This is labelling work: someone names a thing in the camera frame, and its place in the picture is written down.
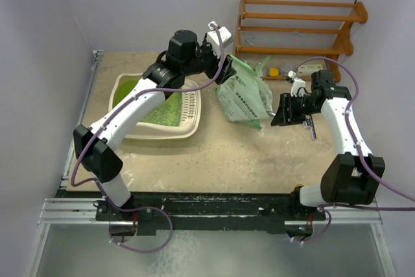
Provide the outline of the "green cat litter bag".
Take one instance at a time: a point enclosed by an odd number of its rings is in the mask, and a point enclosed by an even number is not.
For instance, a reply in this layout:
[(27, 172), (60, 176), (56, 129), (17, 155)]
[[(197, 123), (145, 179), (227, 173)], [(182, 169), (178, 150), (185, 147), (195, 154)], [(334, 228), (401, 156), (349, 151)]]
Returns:
[(261, 123), (270, 119), (272, 92), (262, 79), (266, 57), (255, 67), (233, 55), (226, 57), (235, 73), (216, 88), (216, 96), (226, 119), (260, 131)]

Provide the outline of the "grey round container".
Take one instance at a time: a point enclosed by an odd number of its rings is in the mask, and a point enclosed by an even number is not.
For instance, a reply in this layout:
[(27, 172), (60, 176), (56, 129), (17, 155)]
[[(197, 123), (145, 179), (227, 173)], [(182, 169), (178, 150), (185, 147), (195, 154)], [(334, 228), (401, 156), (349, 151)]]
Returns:
[(282, 75), (287, 75), (289, 71), (294, 71), (295, 70), (295, 65), (290, 63), (290, 62), (284, 62), (281, 64), (280, 66), (280, 71), (282, 73)]

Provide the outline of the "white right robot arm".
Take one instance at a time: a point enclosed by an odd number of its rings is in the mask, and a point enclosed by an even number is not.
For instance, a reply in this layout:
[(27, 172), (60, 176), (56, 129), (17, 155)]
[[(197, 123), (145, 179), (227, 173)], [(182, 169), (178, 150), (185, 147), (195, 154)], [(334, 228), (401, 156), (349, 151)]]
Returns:
[(303, 186), (299, 197), (290, 201), (289, 214), (304, 219), (311, 207), (328, 203), (369, 205), (373, 202), (385, 171), (382, 157), (373, 155), (364, 142), (351, 107), (351, 95), (346, 87), (337, 86), (330, 71), (320, 70), (311, 75), (311, 91), (305, 81), (290, 71), (288, 93), (282, 93), (271, 126), (299, 125), (321, 113), (329, 125), (335, 144), (335, 158), (319, 184)]

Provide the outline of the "wooden shelf rack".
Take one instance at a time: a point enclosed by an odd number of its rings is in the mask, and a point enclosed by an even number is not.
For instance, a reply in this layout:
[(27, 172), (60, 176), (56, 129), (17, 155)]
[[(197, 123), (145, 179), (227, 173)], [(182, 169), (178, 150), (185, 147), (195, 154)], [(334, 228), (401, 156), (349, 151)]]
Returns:
[[(250, 12), (248, 5), (275, 5), (275, 6), (300, 6), (316, 8), (347, 8), (350, 12), (347, 15), (325, 15), (325, 14), (290, 14), (290, 13), (266, 13)], [(292, 21), (319, 21), (319, 22), (339, 22), (340, 26), (336, 29), (319, 29), (293, 27), (271, 27), (271, 26), (247, 26), (243, 21), (247, 19), (263, 20), (287, 20)], [(338, 60), (344, 54), (351, 56), (354, 52), (351, 42), (350, 31), (354, 23), (365, 24), (368, 21), (368, 12), (364, 4), (360, 1), (354, 3), (333, 3), (333, 2), (312, 2), (312, 1), (282, 1), (282, 0), (240, 0), (237, 24), (235, 30), (235, 41), (233, 44), (233, 54), (238, 56), (241, 53), (248, 54), (287, 54), (298, 56), (324, 56)], [(265, 47), (251, 46), (243, 44), (243, 32), (262, 32), (266, 34), (290, 33), (290, 34), (326, 34), (334, 35), (335, 39), (329, 48), (306, 48), (306, 47)]]

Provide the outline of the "yellow small block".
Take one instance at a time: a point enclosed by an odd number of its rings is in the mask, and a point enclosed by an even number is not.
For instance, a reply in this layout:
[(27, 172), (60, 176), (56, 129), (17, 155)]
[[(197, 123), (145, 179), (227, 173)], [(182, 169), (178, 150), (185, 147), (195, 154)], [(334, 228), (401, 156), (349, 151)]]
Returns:
[(274, 67), (270, 67), (268, 70), (268, 75), (270, 77), (278, 77), (279, 76), (279, 69), (274, 68)]

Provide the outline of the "green litter pellets pile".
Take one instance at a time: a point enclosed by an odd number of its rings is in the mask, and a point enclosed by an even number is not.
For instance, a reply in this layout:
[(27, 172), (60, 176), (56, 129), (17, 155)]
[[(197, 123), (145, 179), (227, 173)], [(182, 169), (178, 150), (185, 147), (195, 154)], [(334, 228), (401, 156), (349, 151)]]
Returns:
[(182, 113), (182, 94), (173, 93), (166, 101), (152, 109), (142, 120), (161, 126), (178, 126)]

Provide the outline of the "green white carton box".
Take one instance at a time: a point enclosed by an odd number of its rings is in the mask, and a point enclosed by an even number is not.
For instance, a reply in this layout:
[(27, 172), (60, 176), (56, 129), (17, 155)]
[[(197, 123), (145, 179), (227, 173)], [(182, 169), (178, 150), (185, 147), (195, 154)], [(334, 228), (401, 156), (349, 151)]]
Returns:
[(311, 76), (314, 72), (323, 70), (324, 67), (321, 64), (304, 64), (302, 66), (299, 66), (297, 69), (297, 75), (298, 76)]

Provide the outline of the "beige green litter box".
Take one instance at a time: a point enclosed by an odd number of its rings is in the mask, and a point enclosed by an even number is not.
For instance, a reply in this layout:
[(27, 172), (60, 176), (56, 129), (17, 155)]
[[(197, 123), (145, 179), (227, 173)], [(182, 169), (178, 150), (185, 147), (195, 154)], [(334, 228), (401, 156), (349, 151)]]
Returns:
[[(110, 95), (108, 109), (115, 108), (135, 88), (140, 78), (140, 74), (119, 75)], [(126, 138), (147, 141), (189, 138), (198, 128), (201, 109), (199, 91), (173, 93), (138, 122)]]

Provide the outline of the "black white bag sealing strip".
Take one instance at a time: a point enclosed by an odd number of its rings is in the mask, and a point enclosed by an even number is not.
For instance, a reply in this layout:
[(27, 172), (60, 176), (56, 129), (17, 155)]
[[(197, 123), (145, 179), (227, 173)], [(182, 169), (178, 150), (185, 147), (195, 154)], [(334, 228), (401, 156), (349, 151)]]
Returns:
[(305, 129), (309, 129), (311, 133), (311, 137), (313, 140), (317, 140), (316, 129), (313, 121), (312, 115), (306, 115), (305, 121), (303, 122), (303, 127)]

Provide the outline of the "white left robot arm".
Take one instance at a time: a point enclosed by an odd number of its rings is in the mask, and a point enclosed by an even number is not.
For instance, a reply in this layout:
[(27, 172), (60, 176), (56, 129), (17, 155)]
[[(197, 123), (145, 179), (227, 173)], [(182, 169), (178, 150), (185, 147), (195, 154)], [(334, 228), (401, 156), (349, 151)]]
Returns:
[(119, 220), (133, 214), (133, 197), (121, 176), (122, 160), (115, 150), (125, 136), (152, 109), (173, 93), (185, 91), (185, 78), (205, 74), (208, 84), (222, 84), (235, 71), (224, 49), (233, 41), (231, 32), (215, 22), (201, 43), (191, 30), (178, 30), (170, 38), (168, 48), (142, 74), (133, 90), (104, 117), (89, 127), (78, 125), (73, 142), (79, 167), (89, 171), (101, 193), (111, 202), (111, 213)]

